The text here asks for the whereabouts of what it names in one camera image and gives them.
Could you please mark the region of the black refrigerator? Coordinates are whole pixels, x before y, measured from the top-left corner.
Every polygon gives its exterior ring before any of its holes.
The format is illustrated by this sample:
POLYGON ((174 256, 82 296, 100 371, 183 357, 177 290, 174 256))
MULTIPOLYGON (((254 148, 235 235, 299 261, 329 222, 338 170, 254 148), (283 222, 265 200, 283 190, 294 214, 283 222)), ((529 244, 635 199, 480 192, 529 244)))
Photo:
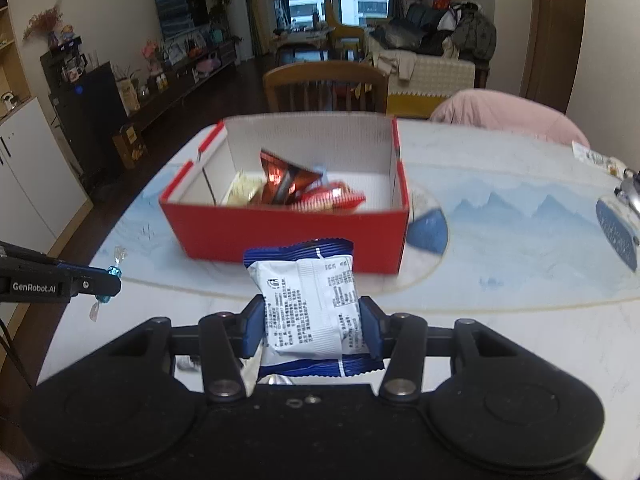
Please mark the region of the black refrigerator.
POLYGON ((117 177, 124 165, 113 136, 127 122, 110 63, 104 63, 49 96, 65 139, 81 170, 80 182, 91 192, 117 177))

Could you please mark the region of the wooden dining chair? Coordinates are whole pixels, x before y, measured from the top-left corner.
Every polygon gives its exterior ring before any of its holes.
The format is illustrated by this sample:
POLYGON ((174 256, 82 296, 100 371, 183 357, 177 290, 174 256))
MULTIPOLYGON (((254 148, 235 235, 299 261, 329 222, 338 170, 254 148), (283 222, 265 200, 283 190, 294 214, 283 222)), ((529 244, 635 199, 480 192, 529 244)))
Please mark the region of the wooden dining chair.
POLYGON ((388 77, 368 63, 293 63, 270 70, 262 82, 271 113, 386 113, 388 77))

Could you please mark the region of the wooden wall shelf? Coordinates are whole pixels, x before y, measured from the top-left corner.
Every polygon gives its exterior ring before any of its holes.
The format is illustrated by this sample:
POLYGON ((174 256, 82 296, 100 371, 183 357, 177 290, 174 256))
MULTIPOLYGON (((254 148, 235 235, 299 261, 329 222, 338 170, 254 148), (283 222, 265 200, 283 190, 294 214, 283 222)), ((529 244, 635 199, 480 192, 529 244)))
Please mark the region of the wooden wall shelf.
POLYGON ((1 7, 0 76, 1 119, 4 119, 32 98, 6 3, 1 7))

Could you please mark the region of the white cabinet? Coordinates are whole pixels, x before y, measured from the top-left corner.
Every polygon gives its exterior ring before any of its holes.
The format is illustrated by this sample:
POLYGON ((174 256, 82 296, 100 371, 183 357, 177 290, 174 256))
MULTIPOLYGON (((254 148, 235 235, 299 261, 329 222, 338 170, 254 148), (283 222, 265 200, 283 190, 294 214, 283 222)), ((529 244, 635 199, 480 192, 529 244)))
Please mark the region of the white cabinet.
POLYGON ((1 239, 59 255, 92 203, 37 99, 1 122, 1 239))

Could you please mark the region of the dark red snack bag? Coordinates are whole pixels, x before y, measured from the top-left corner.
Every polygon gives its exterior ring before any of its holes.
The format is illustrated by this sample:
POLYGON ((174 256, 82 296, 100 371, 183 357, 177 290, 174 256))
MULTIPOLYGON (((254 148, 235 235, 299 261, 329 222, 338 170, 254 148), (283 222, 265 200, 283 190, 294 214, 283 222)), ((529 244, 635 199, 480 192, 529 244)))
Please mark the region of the dark red snack bag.
POLYGON ((266 183, 262 188, 264 205, 292 205, 312 184, 322 179, 322 173, 298 166, 267 150, 260 152, 266 183))

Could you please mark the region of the blue candy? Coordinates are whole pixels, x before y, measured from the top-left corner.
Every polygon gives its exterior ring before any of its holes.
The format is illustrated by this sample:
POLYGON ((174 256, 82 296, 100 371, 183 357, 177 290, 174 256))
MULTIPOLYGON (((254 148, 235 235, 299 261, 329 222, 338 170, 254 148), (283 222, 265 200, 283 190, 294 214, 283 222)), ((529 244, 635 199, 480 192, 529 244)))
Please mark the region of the blue candy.
POLYGON ((114 263, 105 270, 98 285, 98 293, 94 298, 96 301, 89 311, 89 318, 96 322, 99 318, 100 309, 104 304, 117 296, 122 289, 122 263, 127 255, 127 249, 122 246, 114 248, 114 263))

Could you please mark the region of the blue white snack packet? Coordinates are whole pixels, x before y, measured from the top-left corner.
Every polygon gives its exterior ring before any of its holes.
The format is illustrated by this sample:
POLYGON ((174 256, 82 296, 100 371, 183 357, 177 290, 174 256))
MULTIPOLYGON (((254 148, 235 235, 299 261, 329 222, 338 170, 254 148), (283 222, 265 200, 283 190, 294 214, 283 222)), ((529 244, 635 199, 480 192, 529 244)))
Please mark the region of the blue white snack packet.
POLYGON ((265 301, 259 376, 354 377, 382 370, 364 341, 344 238, 252 248, 243 263, 265 301))

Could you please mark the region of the sofa with white cover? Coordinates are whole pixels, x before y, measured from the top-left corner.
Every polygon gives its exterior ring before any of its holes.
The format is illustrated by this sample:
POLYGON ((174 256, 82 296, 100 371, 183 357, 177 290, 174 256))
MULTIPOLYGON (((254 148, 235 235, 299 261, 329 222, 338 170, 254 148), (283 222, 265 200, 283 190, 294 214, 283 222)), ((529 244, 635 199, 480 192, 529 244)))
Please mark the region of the sofa with white cover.
POLYGON ((368 57, 388 78, 387 113, 409 118, 430 117, 459 91, 484 89, 496 47, 494 23, 472 1, 442 10, 413 3, 367 38, 368 57))

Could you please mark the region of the pale yellow snack packet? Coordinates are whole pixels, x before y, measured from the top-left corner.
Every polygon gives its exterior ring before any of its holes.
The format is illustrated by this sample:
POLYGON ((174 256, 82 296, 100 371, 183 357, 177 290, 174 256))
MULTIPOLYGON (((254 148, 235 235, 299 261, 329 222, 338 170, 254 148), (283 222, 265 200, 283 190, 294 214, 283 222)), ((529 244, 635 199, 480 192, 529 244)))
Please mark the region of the pale yellow snack packet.
POLYGON ((264 176, 239 171, 224 196, 224 204, 229 207, 243 207, 253 200, 259 200, 265 182, 264 176))

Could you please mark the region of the wall television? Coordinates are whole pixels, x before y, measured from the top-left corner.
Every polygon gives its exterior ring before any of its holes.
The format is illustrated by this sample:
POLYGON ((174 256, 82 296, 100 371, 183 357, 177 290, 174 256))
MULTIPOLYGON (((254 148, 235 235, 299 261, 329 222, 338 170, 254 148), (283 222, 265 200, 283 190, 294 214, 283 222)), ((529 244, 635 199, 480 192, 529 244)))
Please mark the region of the wall television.
POLYGON ((165 40, 209 23, 206 0, 154 0, 165 40))

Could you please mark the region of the yellow brown gift box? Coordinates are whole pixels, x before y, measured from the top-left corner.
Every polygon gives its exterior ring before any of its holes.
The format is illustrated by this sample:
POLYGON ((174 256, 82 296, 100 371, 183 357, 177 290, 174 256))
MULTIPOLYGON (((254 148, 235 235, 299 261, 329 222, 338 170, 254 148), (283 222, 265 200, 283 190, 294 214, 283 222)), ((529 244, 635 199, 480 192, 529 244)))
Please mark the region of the yellow brown gift box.
POLYGON ((112 136, 112 141, 126 169, 136 168, 148 154, 142 137, 137 134, 133 125, 123 125, 119 132, 112 136))

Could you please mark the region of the dark tv console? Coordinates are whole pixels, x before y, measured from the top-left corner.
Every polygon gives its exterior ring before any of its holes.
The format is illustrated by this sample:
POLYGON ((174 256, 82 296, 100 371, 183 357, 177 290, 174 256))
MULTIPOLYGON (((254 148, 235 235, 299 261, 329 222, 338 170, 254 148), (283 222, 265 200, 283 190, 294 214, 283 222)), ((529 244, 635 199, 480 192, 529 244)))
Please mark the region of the dark tv console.
POLYGON ((128 120, 138 131, 148 128, 171 107, 182 103, 187 96, 206 84, 236 62, 235 43, 231 40, 215 44, 198 58, 186 58, 165 73, 168 87, 157 91, 128 120))

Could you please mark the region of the red cardboard box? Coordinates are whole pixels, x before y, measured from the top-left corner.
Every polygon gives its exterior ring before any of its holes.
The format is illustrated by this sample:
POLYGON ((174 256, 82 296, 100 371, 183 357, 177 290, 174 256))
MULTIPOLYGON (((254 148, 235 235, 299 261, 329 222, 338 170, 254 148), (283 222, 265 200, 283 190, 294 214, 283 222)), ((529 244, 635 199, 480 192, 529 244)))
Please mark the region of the red cardboard box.
POLYGON ((410 210, 398 122, 346 112, 228 117, 206 129, 195 159, 160 194, 160 208, 192 259, 241 262, 254 247, 344 238, 354 245, 355 271, 396 274, 410 210), (239 172, 262 174, 261 151, 308 169, 321 167, 366 200, 353 212, 225 204, 239 172))

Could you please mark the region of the red checkered snack packet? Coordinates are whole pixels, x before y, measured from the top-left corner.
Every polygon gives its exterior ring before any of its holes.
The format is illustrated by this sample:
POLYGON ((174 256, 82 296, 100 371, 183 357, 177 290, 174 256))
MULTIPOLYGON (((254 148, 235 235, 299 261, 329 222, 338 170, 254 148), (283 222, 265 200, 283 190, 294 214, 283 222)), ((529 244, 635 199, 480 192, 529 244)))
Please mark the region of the red checkered snack packet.
POLYGON ((363 192, 354 190, 345 182, 332 181, 306 190, 294 200, 290 208, 298 211, 353 211, 366 199, 363 192))

